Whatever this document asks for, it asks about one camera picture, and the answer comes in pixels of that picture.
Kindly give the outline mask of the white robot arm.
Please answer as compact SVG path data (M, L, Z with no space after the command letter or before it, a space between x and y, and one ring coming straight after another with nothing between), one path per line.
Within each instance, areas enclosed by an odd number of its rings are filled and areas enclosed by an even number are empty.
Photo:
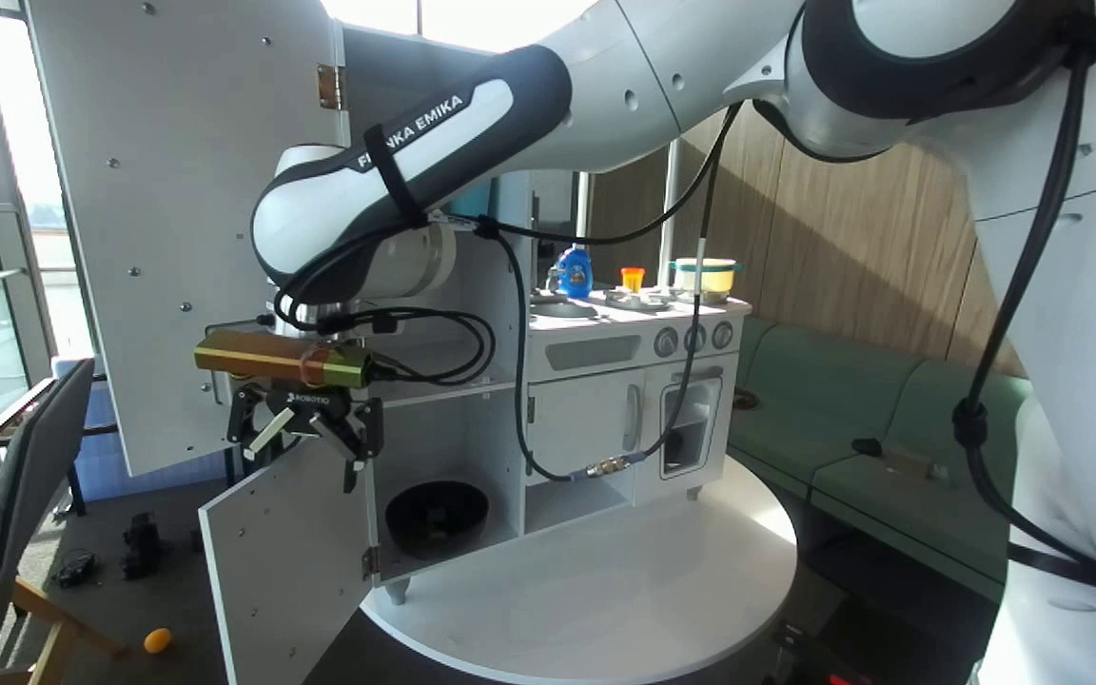
M944 151L997 320L1035 381L1003 604L979 685L1096 685L1096 0L596 0L363 140L295 145L250 211L285 336L364 293L379 246L522 168L615 168L748 103L800 151Z

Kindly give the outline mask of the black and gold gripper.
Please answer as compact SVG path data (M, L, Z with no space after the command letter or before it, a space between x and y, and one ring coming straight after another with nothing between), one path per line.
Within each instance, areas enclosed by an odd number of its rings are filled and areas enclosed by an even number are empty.
M385 447L379 402L364 401L373 359L355 343L290 340L259 326L209 326L193 366L233 381L227 440L264 465L285 429L326 423L359 462Z

